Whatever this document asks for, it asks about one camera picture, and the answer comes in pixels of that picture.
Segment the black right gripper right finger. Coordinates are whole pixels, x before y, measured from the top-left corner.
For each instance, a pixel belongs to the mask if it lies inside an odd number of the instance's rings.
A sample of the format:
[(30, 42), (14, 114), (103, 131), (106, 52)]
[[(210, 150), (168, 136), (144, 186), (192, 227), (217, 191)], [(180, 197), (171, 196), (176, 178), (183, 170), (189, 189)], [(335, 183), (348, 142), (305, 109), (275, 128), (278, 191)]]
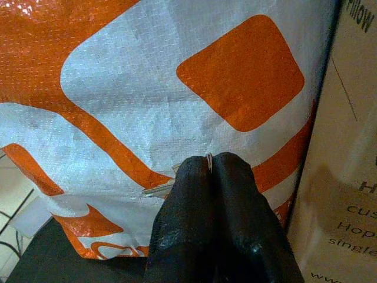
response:
[(285, 231), (258, 191), (250, 165), (236, 154), (220, 153), (213, 157), (212, 174), (222, 224), (221, 278), (226, 282), (303, 282)]

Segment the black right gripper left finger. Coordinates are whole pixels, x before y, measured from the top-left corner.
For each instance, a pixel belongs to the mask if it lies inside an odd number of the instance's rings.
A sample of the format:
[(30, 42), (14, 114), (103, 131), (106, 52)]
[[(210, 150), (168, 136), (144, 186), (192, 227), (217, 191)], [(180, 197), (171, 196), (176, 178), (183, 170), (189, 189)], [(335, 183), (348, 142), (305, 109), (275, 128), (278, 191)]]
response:
[(144, 282), (213, 281), (214, 200), (207, 158), (189, 157), (155, 217)]

